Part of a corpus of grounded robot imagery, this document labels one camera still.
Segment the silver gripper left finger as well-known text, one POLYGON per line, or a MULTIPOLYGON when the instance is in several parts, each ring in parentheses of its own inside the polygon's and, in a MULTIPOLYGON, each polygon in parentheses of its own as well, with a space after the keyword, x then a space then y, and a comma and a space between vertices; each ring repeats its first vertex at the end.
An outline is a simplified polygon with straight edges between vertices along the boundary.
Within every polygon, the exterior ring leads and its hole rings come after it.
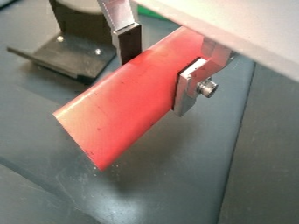
POLYGON ((136 22, 128 0, 97 0, 116 47, 120 64, 124 65, 141 53, 141 25, 136 22))

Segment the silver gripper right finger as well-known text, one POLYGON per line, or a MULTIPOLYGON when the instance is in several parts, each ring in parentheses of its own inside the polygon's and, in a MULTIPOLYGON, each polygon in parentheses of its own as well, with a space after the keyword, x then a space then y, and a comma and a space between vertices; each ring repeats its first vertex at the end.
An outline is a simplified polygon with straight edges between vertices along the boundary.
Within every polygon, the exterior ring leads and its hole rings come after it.
POLYGON ((188 112, 198 95, 212 97, 218 85, 210 80, 210 76, 229 64, 233 57, 234 52, 224 45, 208 38, 202 39, 200 56, 177 74, 172 105, 172 111, 177 116, 188 112))

